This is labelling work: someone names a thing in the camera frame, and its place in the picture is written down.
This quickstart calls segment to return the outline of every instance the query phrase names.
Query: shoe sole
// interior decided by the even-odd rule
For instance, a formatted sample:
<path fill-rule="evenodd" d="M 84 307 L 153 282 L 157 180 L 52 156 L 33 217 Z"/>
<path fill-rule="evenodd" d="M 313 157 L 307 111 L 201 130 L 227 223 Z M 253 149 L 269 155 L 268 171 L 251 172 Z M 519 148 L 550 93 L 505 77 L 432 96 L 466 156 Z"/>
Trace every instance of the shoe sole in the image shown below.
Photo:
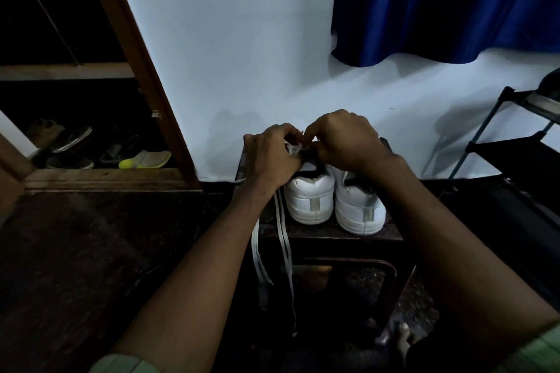
<path fill-rule="evenodd" d="M 296 207 L 291 206 L 289 200 L 286 200 L 286 207 L 288 208 L 288 212 L 294 220 L 307 226 L 324 223 L 331 217 L 334 209 L 334 207 L 331 205 L 326 210 L 301 211 Z"/>
<path fill-rule="evenodd" d="M 374 221 L 371 221 L 370 225 L 368 225 L 363 221 L 355 221 L 350 219 L 345 213 L 342 212 L 338 201 L 335 202 L 334 215 L 337 218 L 340 227 L 354 235 L 374 235 L 385 225 L 385 215 L 383 215 L 383 221 L 380 222 L 380 224 L 376 224 Z"/>
<path fill-rule="evenodd" d="M 82 140 L 84 140 L 87 136 L 89 136 L 91 134 L 91 132 L 93 131 L 93 129 L 90 127 L 88 128 L 88 130 L 81 136 L 79 136 L 79 138 L 71 141 L 70 143 L 67 143 L 66 145 L 64 145 L 63 147 L 60 147 L 58 149 L 55 149 L 53 151 L 51 151 L 53 154 L 59 154 L 61 152 L 64 152 L 68 149 L 70 149 L 72 146 L 74 146 L 77 143 L 80 143 Z"/>

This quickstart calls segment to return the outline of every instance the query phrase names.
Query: black shoe rack shelf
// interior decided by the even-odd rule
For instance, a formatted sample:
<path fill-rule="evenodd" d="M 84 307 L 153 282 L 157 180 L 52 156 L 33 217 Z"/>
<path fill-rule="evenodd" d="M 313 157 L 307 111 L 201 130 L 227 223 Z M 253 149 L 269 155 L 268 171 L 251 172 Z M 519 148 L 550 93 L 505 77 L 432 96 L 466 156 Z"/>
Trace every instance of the black shoe rack shelf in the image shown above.
<path fill-rule="evenodd" d="M 506 87 L 498 101 L 469 142 L 465 153 L 453 169 L 452 180 L 469 153 L 484 158 L 500 170 L 513 184 L 529 193 L 536 201 L 560 215 L 560 153 L 542 143 L 552 125 L 560 123 L 559 115 L 552 115 L 526 102 L 532 91 L 515 92 Z M 490 143 L 477 143 L 480 135 L 504 102 L 513 102 L 550 122 L 533 136 Z"/>

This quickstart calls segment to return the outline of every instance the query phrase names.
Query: wooden door frame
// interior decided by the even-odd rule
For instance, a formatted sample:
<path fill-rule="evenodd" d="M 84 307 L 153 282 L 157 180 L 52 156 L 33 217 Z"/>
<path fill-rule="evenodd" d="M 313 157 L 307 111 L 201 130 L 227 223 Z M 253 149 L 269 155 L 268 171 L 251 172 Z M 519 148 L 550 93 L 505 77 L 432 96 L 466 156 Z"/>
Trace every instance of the wooden door frame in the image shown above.
<path fill-rule="evenodd" d="M 148 105 L 158 115 L 158 124 L 165 142 L 171 150 L 173 157 L 186 184 L 192 189 L 200 189 L 193 159 L 186 147 L 183 134 L 157 71 L 144 44 L 144 39 L 138 30 L 136 21 L 127 0 L 100 0 L 107 14 L 109 22 L 119 39 L 122 51 L 127 57 L 130 68 L 138 80 Z"/>

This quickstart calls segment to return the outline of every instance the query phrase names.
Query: forearm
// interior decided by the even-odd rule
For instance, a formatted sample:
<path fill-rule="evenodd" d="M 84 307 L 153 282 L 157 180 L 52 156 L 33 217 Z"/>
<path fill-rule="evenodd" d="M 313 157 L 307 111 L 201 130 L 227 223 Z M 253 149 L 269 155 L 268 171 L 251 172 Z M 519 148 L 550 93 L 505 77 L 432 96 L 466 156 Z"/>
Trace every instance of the forearm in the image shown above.
<path fill-rule="evenodd" d="M 197 241 L 114 350 L 166 372 L 208 372 L 220 344 L 251 231 L 272 196 L 257 180 Z"/>
<path fill-rule="evenodd" d="M 391 161 L 389 168 L 371 169 L 376 191 L 414 246 L 434 297 L 462 326 L 482 359 L 496 363 L 560 320 L 420 183 L 402 158 Z"/>

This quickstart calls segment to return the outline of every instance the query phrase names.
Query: dark floor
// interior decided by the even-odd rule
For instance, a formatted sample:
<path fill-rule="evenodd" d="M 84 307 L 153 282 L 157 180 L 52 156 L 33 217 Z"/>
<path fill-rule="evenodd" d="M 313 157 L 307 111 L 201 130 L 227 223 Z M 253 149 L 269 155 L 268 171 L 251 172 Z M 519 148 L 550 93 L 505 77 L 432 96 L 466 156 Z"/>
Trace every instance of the dark floor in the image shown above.
<path fill-rule="evenodd" d="M 230 197 L 199 192 L 24 197 L 0 233 L 0 371 L 87 371 Z M 375 345 L 367 323 L 381 282 L 382 272 L 375 269 L 303 268 L 296 278 L 293 339 L 283 320 L 291 315 L 287 289 L 278 286 L 269 312 L 260 312 L 256 275 L 246 256 L 214 370 L 387 367 L 387 350 Z M 426 335 L 437 318 L 415 275 L 392 321 L 405 320 Z"/>

